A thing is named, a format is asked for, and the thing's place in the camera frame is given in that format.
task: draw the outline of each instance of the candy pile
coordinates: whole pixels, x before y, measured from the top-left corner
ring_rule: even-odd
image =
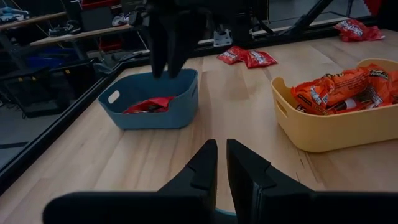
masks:
[[[381,40],[385,38],[378,26],[366,27],[362,22],[348,19],[335,25],[340,30],[340,38],[344,42]]]
[[[237,46],[231,47],[226,52],[217,56],[217,58],[228,65],[232,65],[236,62],[244,62],[247,68],[260,68],[277,63],[277,61],[266,52],[244,50]]]
[[[326,74],[291,89],[297,110],[317,115],[340,114],[398,103],[398,71],[380,66]]]

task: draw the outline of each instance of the yellow bin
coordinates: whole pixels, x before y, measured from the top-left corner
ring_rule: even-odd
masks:
[[[398,70],[398,62],[383,59],[363,60],[358,67],[370,63],[387,71]],[[293,144],[304,151],[326,152],[398,138],[398,105],[319,116],[295,109],[297,102],[282,78],[272,80],[272,94],[279,125]]]

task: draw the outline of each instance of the candy bag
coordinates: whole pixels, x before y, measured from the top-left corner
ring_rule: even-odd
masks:
[[[168,97],[157,97],[144,100],[142,102],[136,103],[130,106],[127,110],[123,111],[124,114],[134,114],[134,113],[160,113],[169,110],[169,103],[174,96]]]
[[[390,74],[390,79],[391,79],[391,98],[392,98],[392,103],[397,104],[398,103],[398,70],[389,72]]]
[[[372,104],[370,95],[364,91],[328,108],[328,114],[341,114],[366,109]]]
[[[364,37],[368,31],[368,28],[362,22],[355,19],[341,21],[334,28],[340,30],[346,40],[365,40]]]
[[[239,59],[247,53],[247,50],[244,50],[240,47],[234,46],[228,49],[226,52],[217,56],[218,59],[227,63],[228,65],[232,65],[239,61]]]
[[[304,107],[303,105],[297,105],[296,110],[301,111],[303,113],[307,112],[306,107]]]
[[[386,36],[384,36],[381,33],[381,30],[379,29],[378,26],[372,26],[372,27],[368,27],[368,33],[365,36],[365,39],[368,41],[372,41],[372,40],[381,40],[384,39]]]
[[[247,68],[260,68],[277,63],[268,53],[257,50],[250,50],[240,60],[246,64]]]
[[[355,19],[341,21],[335,25],[335,28],[340,30],[340,39],[344,42],[372,41],[385,38],[378,26],[366,27],[362,22]]]
[[[291,89],[293,97],[306,106],[309,113],[334,114],[327,107],[363,92],[367,85],[369,72],[365,68],[344,70],[340,74],[326,74],[312,82],[306,82]]]
[[[389,74],[375,64],[370,64],[366,68],[369,70],[369,86],[367,91],[373,101],[373,105],[368,106],[368,108],[391,104],[392,83]]]

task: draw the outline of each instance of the blue basket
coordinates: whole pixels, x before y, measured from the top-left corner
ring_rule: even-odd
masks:
[[[166,112],[123,114],[131,105],[162,96],[176,96]],[[159,79],[152,73],[130,75],[111,85],[98,101],[121,129],[181,128],[192,122],[198,109],[198,72],[183,69],[173,79],[167,72]]]

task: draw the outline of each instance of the wooden table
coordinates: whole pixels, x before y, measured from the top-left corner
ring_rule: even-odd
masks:
[[[397,33],[383,33],[386,39],[375,42],[334,37],[261,48],[279,62],[263,69],[227,65],[215,55],[190,59],[185,68],[199,71],[200,102],[193,123],[182,129],[121,131],[95,101],[0,197],[0,223],[41,223],[45,204],[69,192],[157,190],[211,138],[219,152],[217,207],[225,210],[234,210],[227,138],[314,190],[397,191],[398,140],[322,154],[298,150],[275,120],[270,86],[274,77],[297,85],[364,58],[398,60]],[[131,68],[119,78],[149,71]]]

